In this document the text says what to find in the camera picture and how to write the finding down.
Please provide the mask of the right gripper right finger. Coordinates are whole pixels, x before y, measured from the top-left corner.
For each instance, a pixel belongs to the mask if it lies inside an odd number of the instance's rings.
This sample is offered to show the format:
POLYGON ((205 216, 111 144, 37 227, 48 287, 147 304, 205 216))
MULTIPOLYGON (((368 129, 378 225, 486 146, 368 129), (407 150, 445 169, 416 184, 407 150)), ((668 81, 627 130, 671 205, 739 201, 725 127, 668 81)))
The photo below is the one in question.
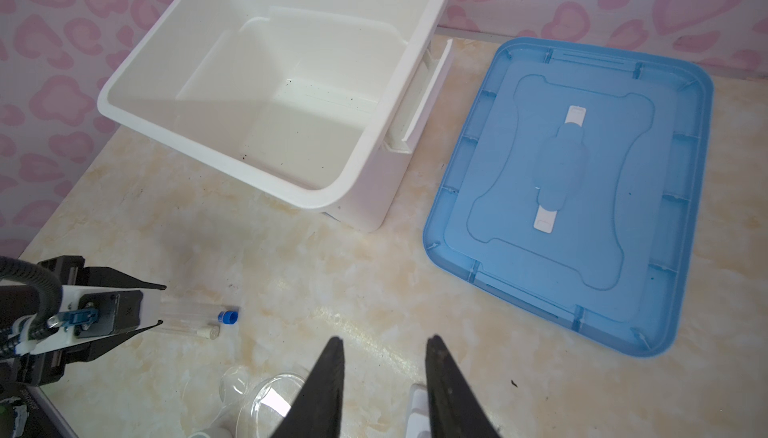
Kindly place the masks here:
POLYGON ((500 437, 439 335, 427 340, 425 371, 432 437, 500 437))

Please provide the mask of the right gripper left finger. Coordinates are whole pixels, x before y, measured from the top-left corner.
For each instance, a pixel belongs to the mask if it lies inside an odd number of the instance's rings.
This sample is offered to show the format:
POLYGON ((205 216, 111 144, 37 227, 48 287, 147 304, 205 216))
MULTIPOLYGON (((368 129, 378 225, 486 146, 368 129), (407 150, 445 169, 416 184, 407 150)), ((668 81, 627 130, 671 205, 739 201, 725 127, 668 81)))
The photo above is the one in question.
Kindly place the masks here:
POLYGON ((337 438, 341 433, 345 354, 343 340, 332 337, 271 437, 337 438))

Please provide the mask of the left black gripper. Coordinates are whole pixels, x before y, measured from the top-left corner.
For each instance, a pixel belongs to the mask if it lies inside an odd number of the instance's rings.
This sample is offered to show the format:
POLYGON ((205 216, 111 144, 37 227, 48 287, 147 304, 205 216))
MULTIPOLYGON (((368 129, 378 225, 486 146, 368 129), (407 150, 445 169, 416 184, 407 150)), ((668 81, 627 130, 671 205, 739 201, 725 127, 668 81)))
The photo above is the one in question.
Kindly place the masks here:
POLYGON ((42 386, 58 382, 68 365, 94 361, 133 337, 163 324, 100 338, 84 344, 72 339, 87 322, 74 287, 167 289, 110 267, 84 267, 81 256, 64 255, 37 264, 1 259, 1 379, 42 386))

